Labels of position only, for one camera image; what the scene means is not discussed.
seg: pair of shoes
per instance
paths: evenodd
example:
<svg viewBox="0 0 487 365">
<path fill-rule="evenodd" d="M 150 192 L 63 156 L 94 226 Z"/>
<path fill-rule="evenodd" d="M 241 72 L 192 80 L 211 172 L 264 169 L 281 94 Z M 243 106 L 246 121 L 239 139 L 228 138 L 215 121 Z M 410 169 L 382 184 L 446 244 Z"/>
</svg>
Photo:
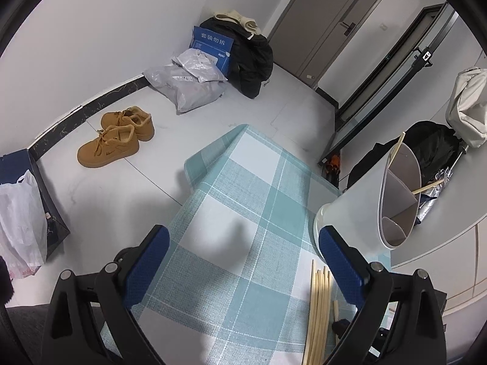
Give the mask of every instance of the pair of shoes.
<svg viewBox="0 0 487 365">
<path fill-rule="evenodd" d="M 98 138 L 78 150 L 78 162 L 85 167 L 102 167 L 133 155 L 139 150 L 139 140 L 154 137 L 151 115 L 137 106 L 107 112 L 101 118 L 101 127 Z"/>
</svg>

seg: white container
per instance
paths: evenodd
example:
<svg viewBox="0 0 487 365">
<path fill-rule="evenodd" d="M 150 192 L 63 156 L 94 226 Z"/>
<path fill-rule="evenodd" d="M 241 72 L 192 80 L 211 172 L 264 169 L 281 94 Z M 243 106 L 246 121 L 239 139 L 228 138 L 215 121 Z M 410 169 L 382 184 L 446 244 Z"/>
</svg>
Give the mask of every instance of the white container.
<svg viewBox="0 0 487 365">
<path fill-rule="evenodd" d="M 343 195 L 318 210 L 314 223 L 318 251 L 318 234 L 326 225 L 333 225 L 365 259 L 393 250 L 407 239 L 419 207 L 420 195 L 412 191 L 421 187 L 421 172 L 407 145 L 400 145 L 388 168 L 390 155 L 384 155 Z"/>
</svg>

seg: green and white tablecloth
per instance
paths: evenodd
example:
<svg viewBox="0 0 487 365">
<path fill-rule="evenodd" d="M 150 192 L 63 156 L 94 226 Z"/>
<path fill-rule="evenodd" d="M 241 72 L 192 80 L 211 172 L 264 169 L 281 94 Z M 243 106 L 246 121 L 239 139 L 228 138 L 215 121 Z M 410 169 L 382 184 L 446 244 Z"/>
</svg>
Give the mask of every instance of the green and white tablecloth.
<svg viewBox="0 0 487 365">
<path fill-rule="evenodd" d="M 189 158 L 193 194 L 132 313 L 168 364 L 301 364 L 318 209 L 340 191 L 248 125 Z M 379 259 L 390 265 L 388 257 Z M 336 284 L 340 318 L 352 319 Z M 326 351 L 335 338 L 329 328 Z"/>
</svg>

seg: door handle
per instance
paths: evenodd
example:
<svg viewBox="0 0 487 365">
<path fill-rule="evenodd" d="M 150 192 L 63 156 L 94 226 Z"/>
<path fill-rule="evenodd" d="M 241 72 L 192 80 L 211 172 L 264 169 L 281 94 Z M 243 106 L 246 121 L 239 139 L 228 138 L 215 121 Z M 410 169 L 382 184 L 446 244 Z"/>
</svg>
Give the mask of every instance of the door handle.
<svg viewBox="0 0 487 365">
<path fill-rule="evenodd" d="M 345 26 L 347 28 L 347 30 L 345 30 L 345 33 L 343 33 L 343 35 L 346 35 L 348 36 L 352 31 L 354 31 L 355 29 L 355 26 L 356 24 L 354 22 L 352 22 L 351 24 L 346 24 L 345 22 L 341 22 L 340 23 L 342 26 Z"/>
</svg>

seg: black box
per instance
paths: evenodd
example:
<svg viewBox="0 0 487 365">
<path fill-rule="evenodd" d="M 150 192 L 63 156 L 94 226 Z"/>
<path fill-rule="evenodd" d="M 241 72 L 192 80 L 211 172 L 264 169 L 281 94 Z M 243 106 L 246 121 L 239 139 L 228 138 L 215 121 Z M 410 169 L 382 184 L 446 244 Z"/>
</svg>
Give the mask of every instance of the black box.
<svg viewBox="0 0 487 365">
<path fill-rule="evenodd" d="M 42 180 L 36 161 L 29 150 L 21 149 L 8 155 L 0 157 L 0 184 L 15 184 L 20 176 L 30 170 L 36 178 L 40 191 L 40 198 L 47 217 L 47 258 L 53 253 L 56 247 L 69 235 L 66 224 L 59 215 L 46 185 Z"/>
</svg>

